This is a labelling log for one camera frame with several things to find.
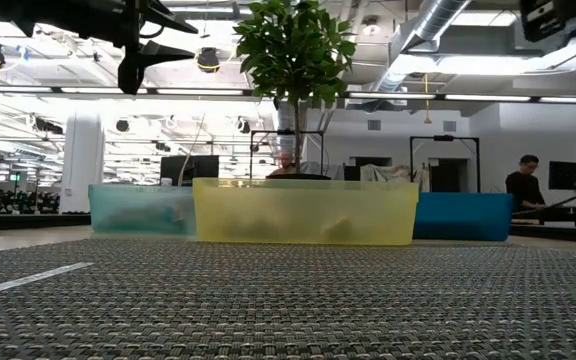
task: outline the computer monitor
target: computer monitor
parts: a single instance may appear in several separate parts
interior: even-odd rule
[[[172,179],[172,184],[179,184],[179,174],[186,161],[185,156],[168,156],[161,158],[160,178]],[[196,177],[219,177],[219,156],[196,155],[191,156],[184,169],[182,186],[192,186],[192,179]]]
[[[576,191],[576,163],[551,161],[548,172],[550,190]]]

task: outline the fluorescent light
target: fluorescent light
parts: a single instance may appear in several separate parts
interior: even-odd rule
[[[112,88],[112,87],[61,88],[61,91],[65,93],[75,93],[75,94],[123,94],[123,92],[119,88]],[[148,90],[146,89],[137,90],[137,94],[147,94],[147,93]]]
[[[348,97],[355,99],[384,99],[384,100],[432,100],[435,94],[418,93],[377,93],[377,92],[351,92]]]
[[[539,102],[550,104],[576,104],[576,97],[542,97],[539,99]]]
[[[242,90],[219,89],[157,89],[162,95],[190,95],[190,96],[242,96]]]
[[[456,26],[510,26],[517,20],[511,11],[462,11],[451,23]]]
[[[498,102],[527,102],[530,96],[507,96],[507,95],[446,95],[446,100],[460,101],[498,101]]]
[[[534,70],[534,63],[515,56],[446,56],[436,72],[464,75],[520,75]]]
[[[42,86],[0,86],[0,93],[13,92],[13,93],[32,93],[32,92],[52,92],[49,87]]]
[[[206,12],[206,8],[204,7],[185,7],[185,6],[171,6],[168,10],[172,12],[197,12],[197,13],[204,13]],[[230,14],[232,13],[232,8],[229,7],[211,7],[209,12],[213,13],[224,13]],[[252,11],[250,9],[240,9],[239,12],[244,15],[252,15]]]

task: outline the green leaves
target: green leaves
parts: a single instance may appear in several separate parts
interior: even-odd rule
[[[355,44],[344,40],[351,24],[331,18],[315,0],[292,6],[289,0],[262,0],[248,5],[253,17],[240,22],[237,56],[247,57],[241,72],[249,72],[256,96],[270,97],[275,106],[285,98],[295,105],[311,94],[335,101],[346,85],[339,74],[351,68]]]
[[[339,44],[339,52],[343,56],[353,56],[355,55],[356,44],[354,42],[343,40]]]

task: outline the tree trunk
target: tree trunk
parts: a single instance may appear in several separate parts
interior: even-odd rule
[[[299,119],[299,101],[293,104],[295,111],[295,172],[301,174],[301,119]]]

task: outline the plant pot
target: plant pot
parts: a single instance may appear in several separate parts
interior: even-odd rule
[[[266,179],[278,180],[330,180],[330,177],[316,174],[277,174],[268,175]]]

